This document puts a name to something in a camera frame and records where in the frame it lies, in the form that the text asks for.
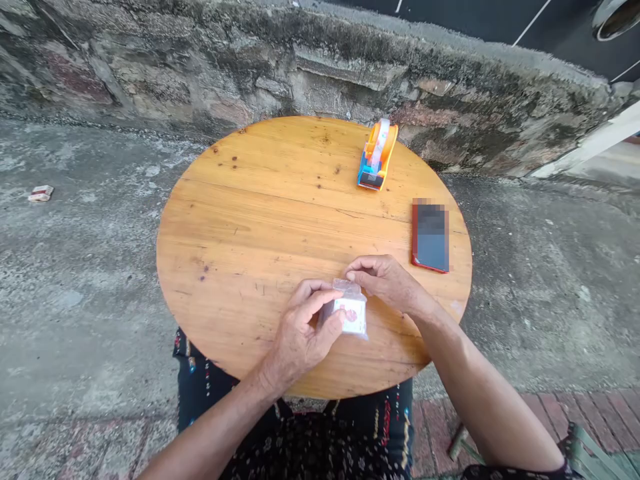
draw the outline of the round wooden table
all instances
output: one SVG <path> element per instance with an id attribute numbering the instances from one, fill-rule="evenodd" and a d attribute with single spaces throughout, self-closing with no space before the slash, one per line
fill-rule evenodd
<path id="1" fill-rule="evenodd" d="M 178 324 L 216 365 L 244 376 L 270 348 L 305 278 L 331 282 L 358 255 L 390 253 L 460 322 L 471 244 L 440 178 L 399 142 L 380 192 L 357 186 L 370 129 L 316 117 L 262 121 L 208 148 L 176 183 L 157 240 L 162 292 Z M 413 266 L 413 198 L 449 210 L 451 272 Z M 338 399 L 388 388 L 429 362 L 413 322 L 376 297 L 369 340 L 342 335 L 290 395 Z"/>

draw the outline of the hand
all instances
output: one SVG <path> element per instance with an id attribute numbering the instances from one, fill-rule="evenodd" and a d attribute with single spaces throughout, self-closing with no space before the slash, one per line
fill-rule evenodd
<path id="1" fill-rule="evenodd" d="M 284 391 L 324 360 L 342 333 L 345 312 L 335 312 L 320 329 L 314 329 L 309 322 L 324 304 L 340 297 L 342 292 L 322 280 L 302 280 L 298 284 L 280 319 L 275 344 L 264 361 L 268 384 Z"/>
<path id="2" fill-rule="evenodd" d="M 365 255 L 345 269 L 348 280 L 402 313 L 434 309 L 436 300 L 391 255 Z"/>

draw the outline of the forearm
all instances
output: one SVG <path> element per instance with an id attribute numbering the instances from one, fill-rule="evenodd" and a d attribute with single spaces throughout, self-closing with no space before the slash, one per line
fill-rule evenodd
<path id="1" fill-rule="evenodd" d="M 520 395 L 437 302 L 409 312 L 480 454 L 493 465 L 552 471 L 564 462 Z"/>
<path id="2" fill-rule="evenodd" d="M 287 385 L 270 381 L 266 359 L 169 444 L 140 479 L 216 479 L 240 442 Z"/>

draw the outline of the green chair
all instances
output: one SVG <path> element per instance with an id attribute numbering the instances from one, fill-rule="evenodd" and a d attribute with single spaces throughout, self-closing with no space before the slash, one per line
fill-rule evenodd
<path id="1" fill-rule="evenodd" d="M 484 465 L 480 454 L 468 443 L 469 432 L 461 423 L 449 446 L 449 458 L 455 461 L 462 449 L 478 463 Z M 572 470 L 587 480 L 632 480 L 614 460 L 602 451 L 598 444 L 588 436 L 584 428 L 569 422 L 567 437 L 560 440 L 558 447 L 567 458 Z"/>

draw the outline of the plastic bag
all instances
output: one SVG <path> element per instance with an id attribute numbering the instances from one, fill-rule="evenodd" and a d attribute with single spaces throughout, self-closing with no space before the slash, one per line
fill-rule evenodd
<path id="1" fill-rule="evenodd" d="M 367 336 L 367 298 L 362 294 L 362 289 L 357 283 L 349 280 L 333 279 L 334 290 L 344 292 L 342 298 L 325 304 L 320 310 L 318 325 L 322 328 L 325 320 L 336 310 L 344 310 L 346 320 L 342 326 L 342 333 L 357 335 L 368 340 Z"/>

